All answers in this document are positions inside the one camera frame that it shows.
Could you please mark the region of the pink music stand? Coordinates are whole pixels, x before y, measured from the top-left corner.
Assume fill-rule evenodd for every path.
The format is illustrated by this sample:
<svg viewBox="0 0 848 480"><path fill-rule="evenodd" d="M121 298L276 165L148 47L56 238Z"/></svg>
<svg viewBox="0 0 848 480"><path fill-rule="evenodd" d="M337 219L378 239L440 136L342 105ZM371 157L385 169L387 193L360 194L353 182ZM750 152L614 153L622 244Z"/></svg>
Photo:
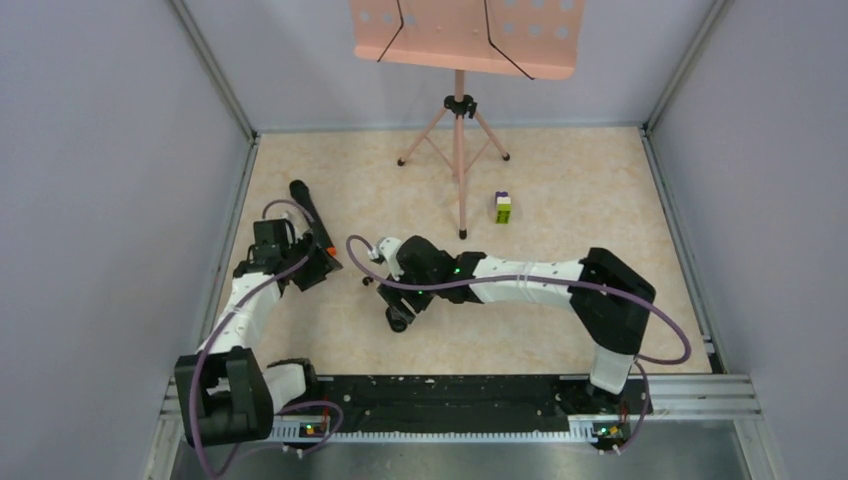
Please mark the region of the pink music stand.
<svg viewBox="0 0 848 480"><path fill-rule="evenodd" d="M453 90L429 124L398 157L408 163L446 116L453 118L452 151L443 159L457 181L459 238L468 236L465 123L475 122L503 161L510 152L494 133L466 88L470 72L519 76L530 81L565 80L578 60L586 4L572 1L379 1L349 4L354 53L375 63L450 70Z"/></svg>

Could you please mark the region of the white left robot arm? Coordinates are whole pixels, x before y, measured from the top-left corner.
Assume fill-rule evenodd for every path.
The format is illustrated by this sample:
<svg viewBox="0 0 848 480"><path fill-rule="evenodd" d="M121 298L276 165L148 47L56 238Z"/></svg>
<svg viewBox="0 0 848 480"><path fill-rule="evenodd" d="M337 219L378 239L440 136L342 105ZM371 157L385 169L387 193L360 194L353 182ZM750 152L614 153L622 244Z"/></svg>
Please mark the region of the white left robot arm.
<svg viewBox="0 0 848 480"><path fill-rule="evenodd" d="M229 445L266 439L286 404L308 413L320 386L307 359L261 368L254 350L285 288L305 291L341 269L323 222L310 219L297 233L286 218L253 225L254 242L233 271L231 294L210 336L174 368L178 400L190 445Z"/></svg>

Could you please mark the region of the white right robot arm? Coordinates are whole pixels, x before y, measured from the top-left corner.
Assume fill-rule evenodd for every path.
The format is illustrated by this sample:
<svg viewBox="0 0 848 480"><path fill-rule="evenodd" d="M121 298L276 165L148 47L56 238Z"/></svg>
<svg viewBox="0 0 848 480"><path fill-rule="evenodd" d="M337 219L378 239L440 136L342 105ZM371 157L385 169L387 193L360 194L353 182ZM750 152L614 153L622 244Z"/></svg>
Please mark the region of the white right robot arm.
<svg viewBox="0 0 848 480"><path fill-rule="evenodd" d="M639 353L656 297L654 286L611 251L593 247L579 260L512 261L483 252L456 256L421 236L380 239L368 253L386 264L378 292L390 326L402 331L436 298L453 304L521 302L577 315L595 343L586 385L589 404L612 412L627 397L626 380Z"/></svg>

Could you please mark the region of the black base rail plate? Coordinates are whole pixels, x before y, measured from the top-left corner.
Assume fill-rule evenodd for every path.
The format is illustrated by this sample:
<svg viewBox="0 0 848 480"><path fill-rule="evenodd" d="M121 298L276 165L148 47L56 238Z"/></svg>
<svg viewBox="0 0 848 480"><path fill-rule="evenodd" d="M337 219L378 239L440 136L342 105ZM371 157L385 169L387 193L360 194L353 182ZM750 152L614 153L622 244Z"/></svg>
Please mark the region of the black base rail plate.
<svg viewBox="0 0 848 480"><path fill-rule="evenodd" d="M558 375L341 375L307 387L338 404L343 433L565 432L571 415L618 415L622 400L584 377Z"/></svg>

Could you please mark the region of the purple white green toy block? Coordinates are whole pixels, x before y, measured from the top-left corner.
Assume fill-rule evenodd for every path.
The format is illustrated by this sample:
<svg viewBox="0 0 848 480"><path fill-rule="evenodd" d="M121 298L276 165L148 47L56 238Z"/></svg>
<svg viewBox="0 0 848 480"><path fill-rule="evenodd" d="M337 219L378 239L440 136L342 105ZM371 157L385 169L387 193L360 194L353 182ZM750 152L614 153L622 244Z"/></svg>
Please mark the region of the purple white green toy block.
<svg viewBox="0 0 848 480"><path fill-rule="evenodd" d="M512 213L512 199L507 191L495 193L495 223L507 225Z"/></svg>

